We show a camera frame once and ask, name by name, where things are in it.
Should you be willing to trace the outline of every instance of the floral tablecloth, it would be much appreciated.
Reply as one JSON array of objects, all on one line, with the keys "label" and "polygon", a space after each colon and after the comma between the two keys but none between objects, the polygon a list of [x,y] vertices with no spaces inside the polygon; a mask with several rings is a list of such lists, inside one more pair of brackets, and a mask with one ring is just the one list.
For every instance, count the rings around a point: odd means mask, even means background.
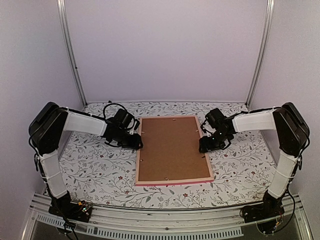
[{"label": "floral tablecloth", "polygon": [[[125,102],[135,117],[197,115],[219,108],[226,116],[246,111],[240,103]],[[105,103],[85,111],[102,116]],[[107,109],[113,116],[117,106]],[[99,136],[74,132],[60,159],[63,180],[74,200],[132,208],[186,209],[232,206],[260,201],[276,169],[259,131],[238,133],[232,145],[209,154],[214,181],[203,184],[135,186],[135,150],[112,148]]]}]

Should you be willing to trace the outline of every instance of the brown cardboard backing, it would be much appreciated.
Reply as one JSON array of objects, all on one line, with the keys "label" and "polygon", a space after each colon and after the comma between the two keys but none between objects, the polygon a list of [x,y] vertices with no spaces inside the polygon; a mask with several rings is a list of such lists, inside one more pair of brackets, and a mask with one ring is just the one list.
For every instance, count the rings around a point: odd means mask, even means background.
[{"label": "brown cardboard backing", "polygon": [[199,153],[202,137],[197,116],[142,117],[136,185],[175,185],[212,182],[206,154]]}]

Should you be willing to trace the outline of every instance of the white enclosure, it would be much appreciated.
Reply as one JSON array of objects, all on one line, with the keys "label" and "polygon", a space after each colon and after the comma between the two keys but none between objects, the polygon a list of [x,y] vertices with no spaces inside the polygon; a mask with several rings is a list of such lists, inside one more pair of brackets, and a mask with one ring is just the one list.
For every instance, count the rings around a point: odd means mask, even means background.
[{"label": "white enclosure", "polygon": [[68,0],[88,102],[246,101],[267,1]]},{"label": "white enclosure", "polygon": [[[320,1],[0,1],[0,20],[1,240],[21,239],[34,192],[40,194],[44,188],[28,146],[28,126],[39,110],[52,101],[78,110],[86,107],[85,111],[101,115],[109,100],[126,102],[140,117],[192,113],[200,120],[215,106],[229,116],[293,102],[310,127],[311,146],[303,152],[303,168],[291,188],[301,198],[314,239],[320,239]],[[207,193],[208,198],[199,208],[262,198],[265,189],[260,185],[268,187],[276,168],[272,156],[277,159],[280,153],[275,133],[262,135],[240,133],[233,140],[233,149],[211,158],[219,172],[215,184],[226,181],[228,171],[233,178],[238,173],[241,176],[238,185],[223,188],[219,196],[214,184],[204,186],[199,194]],[[109,189],[99,185],[83,191],[75,178],[68,179],[68,171],[70,175],[78,173],[73,161],[89,168],[94,159],[100,170],[98,161],[106,168],[105,159],[113,164],[118,155],[105,149],[99,139],[101,153],[81,162],[84,153],[93,154],[87,149],[93,138],[88,134],[67,138],[64,135],[60,144],[62,149],[68,142],[59,164],[67,165],[63,174],[64,181],[71,181],[68,191],[75,189],[71,194],[99,204],[120,206],[127,201],[128,189],[113,200],[105,200],[104,191],[111,193],[118,187],[111,185],[113,180],[125,184],[128,173],[135,172],[132,152],[122,155],[127,157],[127,166],[117,162],[122,172],[116,166],[107,177],[101,173]],[[242,150],[246,151],[244,158],[239,154]],[[235,170],[228,168],[232,163]],[[266,174],[265,181],[248,180],[250,176],[258,178],[257,173]],[[191,191],[200,189],[164,188],[161,192],[170,198],[167,206],[172,209],[177,201],[186,201]],[[251,195],[240,202],[244,188]],[[150,193],[143,188],[138,191]],[[153,208],[164,202],[152,195],[143,203]],[[135,207],[133,203],[124,206]]]}]

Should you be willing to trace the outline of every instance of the white backdrop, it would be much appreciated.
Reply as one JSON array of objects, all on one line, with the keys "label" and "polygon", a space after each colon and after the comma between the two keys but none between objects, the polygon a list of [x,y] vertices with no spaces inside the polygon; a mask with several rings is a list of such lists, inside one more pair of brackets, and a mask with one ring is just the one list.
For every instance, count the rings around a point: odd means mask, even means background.
[{"label": "white backdrop", "polygon": [[57,2],[0,1],[0,22],[0,239],[21,240],[31,199],[45,187],[28,145],[29,124],[49,101],[82,106]]},{"label": "white backdrop", "polygon": [[245,102],[267,1],[66,1],[88,102]]},{"label": "white backdrop", "polygon": [[[290,187],[299,193],[314,239],[320,239],[320,1],[282,0],[274,13],[252,109],[293,102],[309,125],[311,145]],[[264,132],[279,157],[275,132]]]}]

